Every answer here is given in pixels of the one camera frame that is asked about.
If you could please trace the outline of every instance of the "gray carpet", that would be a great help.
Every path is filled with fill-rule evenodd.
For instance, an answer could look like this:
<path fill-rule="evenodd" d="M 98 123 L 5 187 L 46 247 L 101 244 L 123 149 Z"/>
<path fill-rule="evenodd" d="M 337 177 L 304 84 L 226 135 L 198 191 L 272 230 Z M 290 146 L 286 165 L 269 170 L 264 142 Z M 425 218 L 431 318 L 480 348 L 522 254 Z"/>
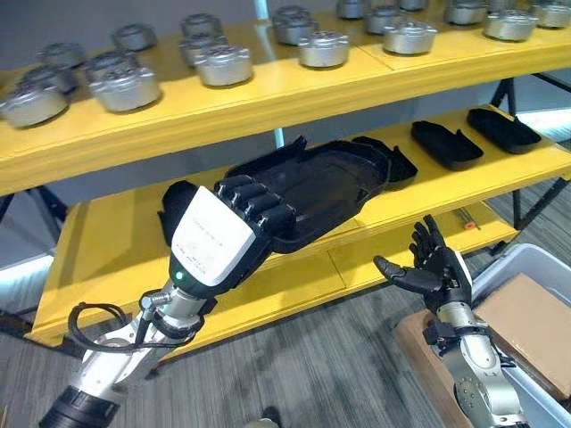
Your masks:
<path fill-rule="evenodd" d="M 525 189 L 528 207 L 550 185 Z M 571 264 L 571 186 L 522 233 Z M 508 215 L 511 199 L 490 204 Z M 468 258 L 473 274 L 492 258 Z M 395 345 L 392 329 L 421 300 L 376 288 L 199 350 L 134 389 L 113 428 L 241 427 L 268 405 L 285 427 L 440 427 L 425 393 Z M 0 336 L 0 404 L 9 427 L 34 426 L 79 362 Z"/>

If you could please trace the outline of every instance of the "wooden board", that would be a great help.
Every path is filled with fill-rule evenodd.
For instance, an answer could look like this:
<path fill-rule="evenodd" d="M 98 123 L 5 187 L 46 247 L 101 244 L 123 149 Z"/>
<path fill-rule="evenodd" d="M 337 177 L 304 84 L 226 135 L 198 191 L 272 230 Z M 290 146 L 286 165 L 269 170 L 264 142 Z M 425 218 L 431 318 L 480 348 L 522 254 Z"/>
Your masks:
<path fill-rule="evenodd" d="M 438 21 L 442 3 L 431 2 Z M 241 86 L 211 89 L 180 59 L 179 35 L 140 54 L 154 67 L 161 101 L 130 114 L 105 111 L 83 87 L 60 118 L 30 129 L 0 121 L 0 194 L 147 159 L 356 111 L 446 89 L 571 65 L 571 28 L 536 29 L 520 44 L 492 41 L 478 26 L 441 33 L 433 52 L 400 57 L 383 53 L 381 37 L 362 34 L 360 21 L 318 13 L 323 29 L 352 36 L 350 60 L 334 70 L 299 65 L 296 48 L 279 45 L 269 24 L 225 27 L 230 42 L 252 49 L 255 77 Z"/>
<path fill-rule="evenodd" d="M 443 420 L 444 426 L 472 428 L 473 425 L 464 416 L 454 398 L 454 379 L 422 335 L 431 319 L 434 319 L 434 316 L 427 309 L 409 315 L 394 329 L 394 339 Z"/>

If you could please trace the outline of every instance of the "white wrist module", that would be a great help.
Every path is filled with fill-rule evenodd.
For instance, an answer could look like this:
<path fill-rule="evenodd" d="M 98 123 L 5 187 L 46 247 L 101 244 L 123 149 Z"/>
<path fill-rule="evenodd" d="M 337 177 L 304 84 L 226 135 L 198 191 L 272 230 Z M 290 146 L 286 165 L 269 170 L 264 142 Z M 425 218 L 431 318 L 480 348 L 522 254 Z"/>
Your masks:
<path fill-rule="evenodd" d="M 200 186 L 172 237 L 172 254 L 202 284 L 224 281 L 255 239 L 252 229 Z"/>

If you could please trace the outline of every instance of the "black shoe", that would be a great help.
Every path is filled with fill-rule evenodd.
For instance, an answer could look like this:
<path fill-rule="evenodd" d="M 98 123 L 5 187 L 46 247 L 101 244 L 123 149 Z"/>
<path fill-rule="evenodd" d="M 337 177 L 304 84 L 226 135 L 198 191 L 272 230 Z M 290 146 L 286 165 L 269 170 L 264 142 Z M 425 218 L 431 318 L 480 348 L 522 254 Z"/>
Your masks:
<path fill-rule="evenodd" d="M 282 428 L 282 419 L 279 417 L 279 411 L 273 406 L 264 408 L 261 412 L 262 419 L 269 419 L 271 422 L 277 425 L 278 428 Z"/>

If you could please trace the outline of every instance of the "black cable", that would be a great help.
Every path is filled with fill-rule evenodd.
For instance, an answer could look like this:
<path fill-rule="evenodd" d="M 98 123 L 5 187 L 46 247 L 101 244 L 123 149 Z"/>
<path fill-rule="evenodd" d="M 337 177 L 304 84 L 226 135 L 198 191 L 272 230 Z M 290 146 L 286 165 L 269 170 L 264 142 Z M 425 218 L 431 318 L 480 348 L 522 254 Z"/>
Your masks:
<path fill-rule="evenodd" d="M 94 350 L 98 352 L 109 352 L 109 353 L 124 353 L 124 352 L 132 352 L 134 350 L 139 350 L 142 348 L 167 348 L 167 349 L 175 349 L 181 346 L 185 346 L 190 343 L 194 336 L 189 338 L 188 340 L 181 342 L 181 343 L 143 343 L 145 339 L 146 331 L 151 324 L 150 321 L 141 319 L 139 323 L 139 327 L 137 328 L 137 336 L 133 343 L 124 346 L 108 346 L 108 345 L 101 345 L 89 339 L 87 336 L 79 330 L 78 327 L 78 319 L 79 314 L 86 309 L 103 309 L 110 314 L 112 314 L 121 324 L 121 327 L 124 327 L 128 324 L 127 316 L 123 309 L 116 305 L 112 305 L 111 303 L 85 303 L 81 302 L 78 306 L 73 308 L 70 313 L 70 317 L 68 318 L 68 329 L 70 331 L 71 337 L 80 345 L 88 350 Z"/>

